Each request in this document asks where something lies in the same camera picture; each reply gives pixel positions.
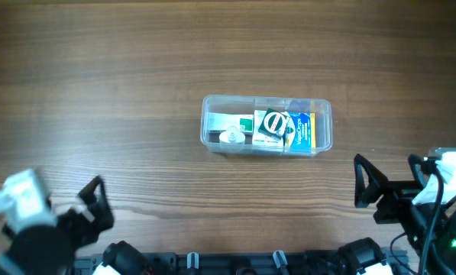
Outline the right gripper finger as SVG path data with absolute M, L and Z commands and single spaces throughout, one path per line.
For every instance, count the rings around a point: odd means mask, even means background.
M 388 178 L 360 154 L 354 157 L 354 206 L 366 208 L 375 203 L 389 185 Z
M 424 189 L 428 185 L 427 176 L 432 174 L 432 162 L 415 154 L 408 156 L 408 164 L 414 180 Z

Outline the blue VapoDrops box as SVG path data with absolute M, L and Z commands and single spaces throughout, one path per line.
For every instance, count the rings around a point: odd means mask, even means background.
M 295 149 L 313 149 L 316 147 L 315 114 L 285 112 L 287 117 L 284 134 L 285 147 Z

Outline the green Zam-Buk tin box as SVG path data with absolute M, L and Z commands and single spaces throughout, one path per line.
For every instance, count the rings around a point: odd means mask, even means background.
M 275 109 L 268 108 L 259 130 L 261 133 L 277 140 L 282 139 L 286 131 L 288 119 L 289 115 L 287 112 L 278 112 Z

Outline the white lotion bottle clear cap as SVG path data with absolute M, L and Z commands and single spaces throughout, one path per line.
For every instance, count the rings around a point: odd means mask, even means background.
M 237 127 L 230 126 L 219 135 L 221 144 L 244 144 L 246 137 Z

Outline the white green medicine box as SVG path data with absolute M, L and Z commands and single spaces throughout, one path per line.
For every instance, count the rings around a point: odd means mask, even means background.
M 221 133 L 229 127 L 236 127 L 243 134 L 252 135 L 254 131 L 254 116 L 209 113 L 206 127 L 209 133 Z

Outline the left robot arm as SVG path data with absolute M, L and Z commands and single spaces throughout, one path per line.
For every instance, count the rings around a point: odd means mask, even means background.
M 0 274 L 80 274 L 76 251 L 96 242 L 115 221 L 108 209 L 91 213 L 92 221 L 70 210 L 55 226 L 35 225 L 14 235 L 9 249 L 0 255 Z M 89 273 L 151 275 L 154 270 L 137 249 L 120 241 L 90 264 Z

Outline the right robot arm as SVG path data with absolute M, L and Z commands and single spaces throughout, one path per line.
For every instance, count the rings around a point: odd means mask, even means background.
M 354 204 L 375 204 L 374 221 L 399 224 L 419 257 L 418 274 L 456 274 L 456 150 L 408 158 L 412 180 L 391 181 L 360 154 L 354 157 Z M 68 274 L 412 274 L 405 251 L 361 238 L 336 250 L 287 254 L 141 253 L 125 241 L 80 257 Z

